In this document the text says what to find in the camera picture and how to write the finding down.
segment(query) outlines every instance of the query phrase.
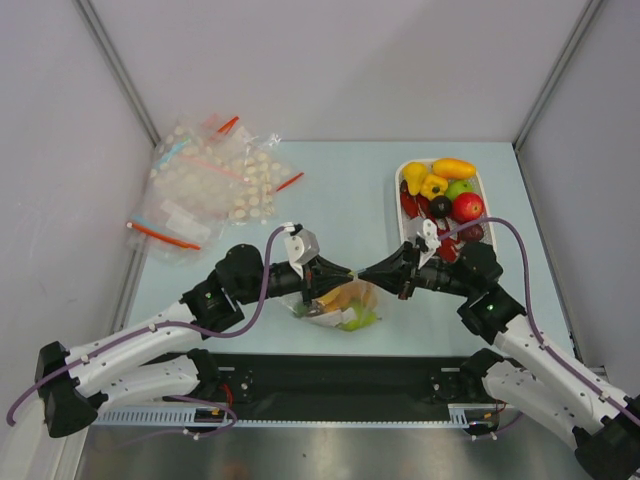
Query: white basket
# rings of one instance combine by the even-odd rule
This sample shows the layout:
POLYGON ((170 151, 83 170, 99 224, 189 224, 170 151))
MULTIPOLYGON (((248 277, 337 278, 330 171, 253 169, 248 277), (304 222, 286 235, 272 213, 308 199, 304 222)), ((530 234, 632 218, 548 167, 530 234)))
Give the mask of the white basket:
MULTIPOLYGON (((419 160, 409 160, 408 162, 404 162, 402 165, 400 165, 398 167, 398 170, 396 170, 396 177, 395 177, 395 182, 396 182, 396 209, 398 212, 398 228, 400 229, 400 241, 405 242, 407 240, 407 223, 409 222, 410 218, 409 216, 404 212, 404 210, 402 209, 402 204, 400 203, 400 184, 402 183, 402 180, 404 180, 404 178, 402 177, 402 169, 411 162, 418 162, 418 163, 422 163, 423 165, 426 165, 426 167, 431 170, 431 165, 433 164, 433 162, 435 162, 436 160, 438 160, 437 158, 425 158, 425 159, 419 159, 419 160)), ((478 195, 480 195, 480 197, 482 197, 482 201, 484 202, 484 213, 482 214, 483 217, 488 217, 491 214, 489 213, 489 202, 487 202, 487 197, 484 194, 484 186, 482 185, 482 179, 480 178, 480 174, 478 174, 476 172, 476 174, 467 179, 471 185, 473 186, 473 191, 475 193, 477 193, 478 195)), ((453 230, 454 228, 456 228, 458 226, 458 223, 456 223, 455 220, 451 219, 451 218, 447 218, 447 221, 449 223, 449 227, 451 228, 451 230, 453 230)), ((480 224, 482 226, 482 229, 484 230, 484 237, 482 239, 483 243, 487 243, 489 245, 491 245, 493 247, 493 250, 497 253, 497 248, 496 248, 496 236, 495 233, 493 231, 493 223, 481 223, 480 224)))

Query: green apple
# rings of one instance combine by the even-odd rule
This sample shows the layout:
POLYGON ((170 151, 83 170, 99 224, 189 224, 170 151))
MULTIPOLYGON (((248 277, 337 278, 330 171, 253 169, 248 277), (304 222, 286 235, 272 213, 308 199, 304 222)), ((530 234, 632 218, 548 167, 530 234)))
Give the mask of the green apple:
POLYGON ((444 192, 444 196, 453 202, 458 195, 466 192, 473 192, 473 187, 469 180, 456 180, 449 185, 449 188, 444 192))

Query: fruit tray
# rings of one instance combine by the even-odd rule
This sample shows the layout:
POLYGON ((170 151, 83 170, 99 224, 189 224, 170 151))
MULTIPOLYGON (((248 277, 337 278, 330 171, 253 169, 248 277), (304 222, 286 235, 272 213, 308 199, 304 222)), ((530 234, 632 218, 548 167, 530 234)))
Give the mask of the fruit tray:
MULTIPOLYGON (((398 228, 400 229, 400 241, 404 242, 407 240, 407 224, 410 220, 409 216, 405 213, 405 211, 402 209, 402 205, 400 203, 400 184, 402 183, 403 180, 403 176, 402 176, 402 169, 410 162, 419 162, 422 163, 424 165, 427 166, 427 168, 431 169, 431 164, 433 162, 435 162, 436 160, 438 160, 437 158, 427 158, 427 159, 418 159, 418 160, 409 160, 405 163, 403 163, 402 165, 400 165, 398 167, 398 170, 396 170, 396 176, 395 176, 395 194, 396 194, 396 209, 397 209, 397 214, 398 214, 398 228)), ((480 179, 480 174, 476 173, 476 175, 474 175, 473 177, 468 179, 469 183, 471 183, 471 186, 473 187, 473 191, 474 193, 477 193, 480 197, 482 197, 482 201, 484 202, 484 213, 482 214, 483 217, 487 217, 490 215, 489 213, 489 204, 487 202, 487 197, 484 193, 484 186, 482 185, 482 180, 480 179)), ((456 228, 458 226, 458 223, 453 220, 450 217, 446 217, 446 219, 444 220, 436 220, 436 223, 438 225, 438 229, 442 229, 442 230, 453 230, 454 228, 456 228)), ((482 238, 482 242, 487 243, 491 246, 493 246, 494 251, 496 250, 496 236, 495 233, 493 231, 493 224, 492 223, 481 223, 480 224, 482 226, 482 229, 484 230, 484 237, 482 238)), ((456 238, 457 235, 454 235, 452 240, 454 240, 454 242, 457 242, 458 239, 456 238)), ((455 245, 449 245, 450 248, 455 249, 456 251, 459 250, 460 248, 462 248, 462 246, 464 245, 465 242, 463 241, 459 241, 459 243, 455 244, 455 245)))

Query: table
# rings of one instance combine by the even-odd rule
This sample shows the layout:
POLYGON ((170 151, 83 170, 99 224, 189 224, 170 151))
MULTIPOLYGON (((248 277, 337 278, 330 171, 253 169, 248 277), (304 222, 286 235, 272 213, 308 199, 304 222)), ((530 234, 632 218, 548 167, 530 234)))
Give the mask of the table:
MULTIPOLYGON (((443 142, 284 142, 278 155, 305 172, 299 184, 276 197, 278 218, 267 225, 228 227, 206 258, 189 266, 172 266, 149 256, 144 265, 129 325, 163 310, 201 282, 226 251, 251 243, 264 251, 267 237, 280 223, 294 221, 313 231, 321 255, 358 270, 400 246, 394 196, 394 173, 408 160, 458 157, 476 165, 489 209, 511 221, 522 234, 531 263, 536 320, 560 347, 571 340, 544 254, 520 170, 509 143, 443 142)), ((498 260, 505 273, 501 285, 524 303, 522 260, 515 239, 495 226, 498 260)), ((286 258, 276 241, 272 262, 286 258)), ((347 333, 294 318, 276 299, 269 300, 257 324, 234 339, 209 339, 220 353, 467 356, 486 347, 470 334, 456 314, 462 299, 416 291, 409 301, 384 294, 383 321, 347 333)), ((245 317, 253 306, 243 307, 245 317)))

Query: white wall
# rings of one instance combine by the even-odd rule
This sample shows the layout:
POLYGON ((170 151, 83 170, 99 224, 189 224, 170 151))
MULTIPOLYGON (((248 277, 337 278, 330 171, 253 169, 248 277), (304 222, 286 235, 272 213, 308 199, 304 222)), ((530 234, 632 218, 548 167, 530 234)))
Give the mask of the white wall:
POLYGON ((42 345, 105 333, 150 143, 71 1, 5 6, 0 60, 4 419, 33 382, 42 345))
POLYGON ((585 0, 95 0, 160 132, 512 141, 585 0))
POLYGON ((640 3, 610 0, 522 154, 590 365, 640 393, 640 3))

